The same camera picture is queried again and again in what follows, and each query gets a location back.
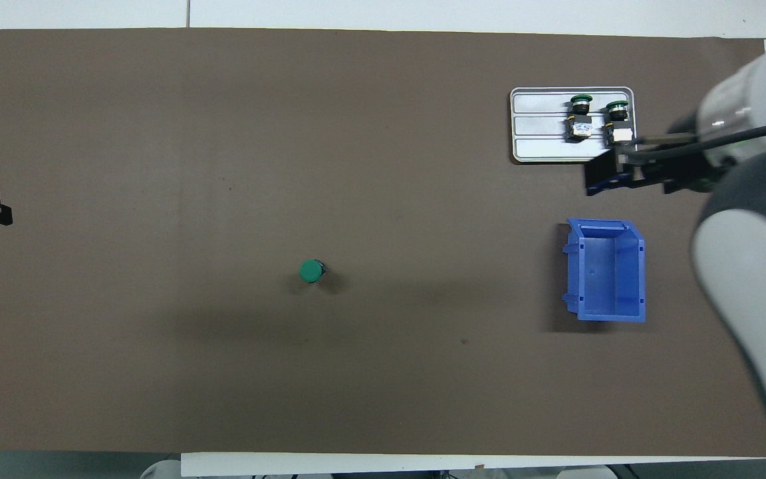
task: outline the blue storage bin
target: blue storage bin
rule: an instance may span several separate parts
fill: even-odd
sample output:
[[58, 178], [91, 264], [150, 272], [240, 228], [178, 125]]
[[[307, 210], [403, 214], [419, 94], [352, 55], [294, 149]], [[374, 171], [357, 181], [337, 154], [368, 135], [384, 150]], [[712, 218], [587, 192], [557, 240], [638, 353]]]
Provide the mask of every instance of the blue storage bin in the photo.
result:
[[646, 321], [644, 237], [627, 221], [567, 221], [567, 309], [581, 321]]

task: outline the silver tray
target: silver tray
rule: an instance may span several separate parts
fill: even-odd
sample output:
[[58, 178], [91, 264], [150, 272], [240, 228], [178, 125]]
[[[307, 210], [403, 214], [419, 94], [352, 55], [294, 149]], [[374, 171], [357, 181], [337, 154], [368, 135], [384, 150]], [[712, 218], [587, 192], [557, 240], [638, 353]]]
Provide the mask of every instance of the silver tray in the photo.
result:
[[[566, 141], [565, 119], [569, 98], [589, 94], [593, 134], [583, 142]], [[624, 86], [519, 87], [510, 92], [510, 127], [513, 158], [519, 163], [580, 163], [608, 149], [604, 138], [604, 107], [628, 101], [628, 119], [636, 137], [634, 93]]]

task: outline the bin opening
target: bin opening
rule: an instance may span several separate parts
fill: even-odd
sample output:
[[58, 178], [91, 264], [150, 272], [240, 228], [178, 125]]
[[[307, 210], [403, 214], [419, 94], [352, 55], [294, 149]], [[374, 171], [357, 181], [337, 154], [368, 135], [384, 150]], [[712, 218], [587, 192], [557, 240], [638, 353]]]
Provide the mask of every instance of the bin opening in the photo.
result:
[[567, 309], [584, 321], [645, 321], [644, 240], [630, 222], [569, 218]]

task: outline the floor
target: floor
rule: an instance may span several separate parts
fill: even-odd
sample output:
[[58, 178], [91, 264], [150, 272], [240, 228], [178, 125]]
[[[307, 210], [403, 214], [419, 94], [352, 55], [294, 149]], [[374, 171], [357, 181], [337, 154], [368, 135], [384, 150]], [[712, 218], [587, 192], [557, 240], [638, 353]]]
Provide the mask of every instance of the floor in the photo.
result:
[[[0, 451], [0, 479], [137, 479], [152, 464], [178, 454], [141, 452]], [[457, 479], [553, 478], [563, 468], [450, 471]], [[766, 479], [766, 460], [611, 466], [620, 479]], [[412, 473], [340, 475], [338, 479], [410, 479]]]

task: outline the black cable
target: black cable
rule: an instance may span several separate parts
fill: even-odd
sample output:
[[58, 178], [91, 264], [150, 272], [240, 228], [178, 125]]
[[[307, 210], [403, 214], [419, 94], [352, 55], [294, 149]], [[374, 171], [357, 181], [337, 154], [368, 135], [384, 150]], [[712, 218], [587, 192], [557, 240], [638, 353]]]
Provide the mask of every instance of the black cable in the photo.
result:
[[626, 467], [628, 472], [632, 473], [632, 476], [634, 476], [634, 479], [640, 479], [640, 476], [638, 476], [638, 473], [634, 472], [634, 470], [632, 469], [632, 465], [631, 464], [623, 464], [623, 466]]
[[691, 143], [685, 146], [676, 146], [675, 148], [669, 148], [665, 150], [644, 150], [640, 152], [626, 152], [629, 158], [635, 160], [666, 160], [667, 158], [675, 158], [678, 156], [684, 156], [689, 154], [698, 154], [711, 148], [717, 148], [718, 146], [732, 145], [737, 142], [745, 142], [754, 138], [760, 138], [766, 136], [766, 125], [757, 128], [749, 128], [749, 130], [739, 131], [737, 133], [726, 134], [705, 142]]
[[623, 146], [628, 148], [634, 145], [675, 145], [677, 143], [693, 143], [696, 142], [696, 134], [694, 133], [667, 133], [667, 134], [651, 134], [651, 136], [638, 136], [630, 142], [624, 143]]
[[614, 473], [614, 476], [616, 476], [616, 479], [622, 479], [622, 475], [611, 464], [605, 464], [605, 467], [607, 467], [611, 472]]

